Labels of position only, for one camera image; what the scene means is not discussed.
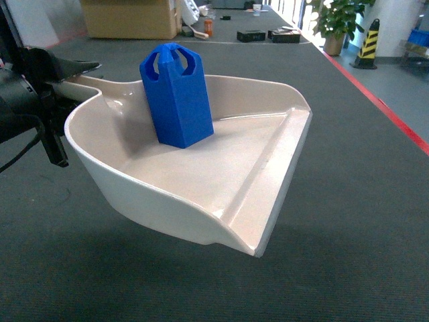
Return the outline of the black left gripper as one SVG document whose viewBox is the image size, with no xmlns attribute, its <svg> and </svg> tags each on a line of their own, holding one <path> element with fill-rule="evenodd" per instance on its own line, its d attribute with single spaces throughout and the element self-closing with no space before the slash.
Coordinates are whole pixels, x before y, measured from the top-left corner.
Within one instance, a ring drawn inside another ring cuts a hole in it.
<svg viewBox="0 0 429 322">
<path fill-rule="evenodd" d="M 49 161 L 67 167 L 61 137 L 79 102 L 50 92 L 46 82 L 59 83 L 100 66 L 97 61 L 61 58 L 43 48 L 22 48 L 13 66 L 1 69 L 1 142 L 36 128 Z"/>
</svg>

